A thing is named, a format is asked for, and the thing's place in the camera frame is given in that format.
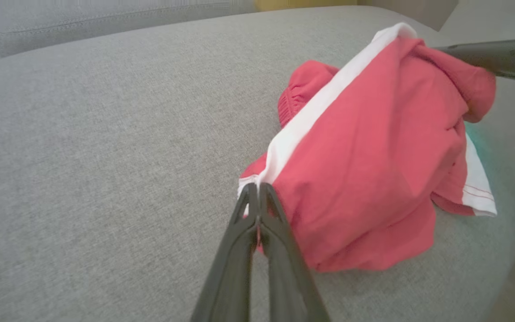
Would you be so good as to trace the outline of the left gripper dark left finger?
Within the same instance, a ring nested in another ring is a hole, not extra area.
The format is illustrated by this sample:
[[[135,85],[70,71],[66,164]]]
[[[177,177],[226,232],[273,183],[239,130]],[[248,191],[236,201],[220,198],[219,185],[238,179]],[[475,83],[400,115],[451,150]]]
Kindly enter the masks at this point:
[[[249,321],[252,257],[258,242],[258,197],[255,183],[242,189],[192,312],[192,322]]]

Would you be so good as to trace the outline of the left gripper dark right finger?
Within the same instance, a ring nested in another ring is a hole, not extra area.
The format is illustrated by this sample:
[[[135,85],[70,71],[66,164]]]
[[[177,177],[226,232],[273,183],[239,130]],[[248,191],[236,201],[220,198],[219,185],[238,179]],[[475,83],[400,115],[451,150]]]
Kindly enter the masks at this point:
[[[260,184],[259,201],[260,239],[269,261],[270,320],[329,322],[330,316],[272,185]]]

